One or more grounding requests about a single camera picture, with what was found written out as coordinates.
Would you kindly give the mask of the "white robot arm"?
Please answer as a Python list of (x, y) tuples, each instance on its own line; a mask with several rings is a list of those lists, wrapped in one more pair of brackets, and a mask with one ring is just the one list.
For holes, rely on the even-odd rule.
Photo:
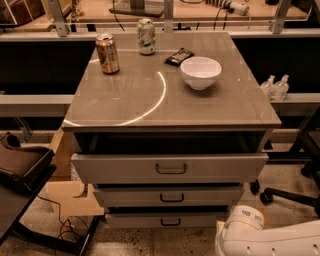
[(217, 256), (320, 256), (320, 220), (264, 228), (263, 214), (238, 205), (228, 219), (216, 222)]

